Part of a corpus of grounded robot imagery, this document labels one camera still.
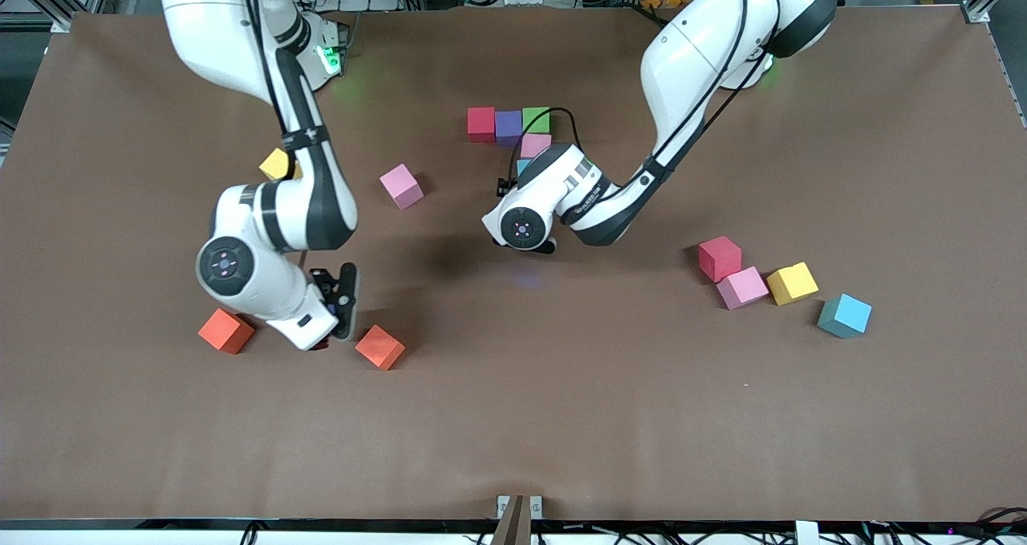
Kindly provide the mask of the orange foam cube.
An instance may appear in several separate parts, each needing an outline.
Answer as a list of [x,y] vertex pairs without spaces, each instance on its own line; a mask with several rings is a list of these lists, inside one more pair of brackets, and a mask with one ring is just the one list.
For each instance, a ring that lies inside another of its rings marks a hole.
[[406,351],[406,347],[395,336],[384,330],[380,325],[374,324],[364,333],[355,350],[378,369],[388,371],[396,364],[400,356]]
[[254,327],[238,315],[217,308],[197,334],[215,350],[238,355],[252,339]]

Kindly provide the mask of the yellow foam cube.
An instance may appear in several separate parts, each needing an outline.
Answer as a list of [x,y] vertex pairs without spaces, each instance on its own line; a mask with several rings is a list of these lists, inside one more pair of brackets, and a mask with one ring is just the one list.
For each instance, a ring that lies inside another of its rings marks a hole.
[[267,158],[261,162],[259,168],[264,172],[264,176],[272,181],[297,179],[303,176],[301,165],[282,148],[272,150]]
[[766,282],[777,305],[795,303],[817,293],[819,286],[804,261],[778,268],[767,275]]

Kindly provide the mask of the silver metal bracket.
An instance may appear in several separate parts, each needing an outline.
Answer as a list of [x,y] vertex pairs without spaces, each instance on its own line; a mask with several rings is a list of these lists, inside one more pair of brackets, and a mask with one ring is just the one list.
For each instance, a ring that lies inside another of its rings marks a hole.
[[[495,519],[499,519],[503,515],[503,513],[507,508],[507,505],[509,505],[511,501],[511,498],[514,497],[506,496],[506,494],[503,494],[502,496],[498,496],[496,498]],[[530,516],[533,520],[544,519],[543,504],[544,502],[542,496],[525,496],[523,498],[524,508],[530,509]]]

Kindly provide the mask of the brown post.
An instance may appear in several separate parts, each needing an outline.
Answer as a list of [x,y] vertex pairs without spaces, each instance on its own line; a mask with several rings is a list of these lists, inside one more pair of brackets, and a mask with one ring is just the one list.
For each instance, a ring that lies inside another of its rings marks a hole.
[[525,496],[511,496],[511,501],[498,519],[490,545],[531,545],[533,537],[530,509],[525,509]]

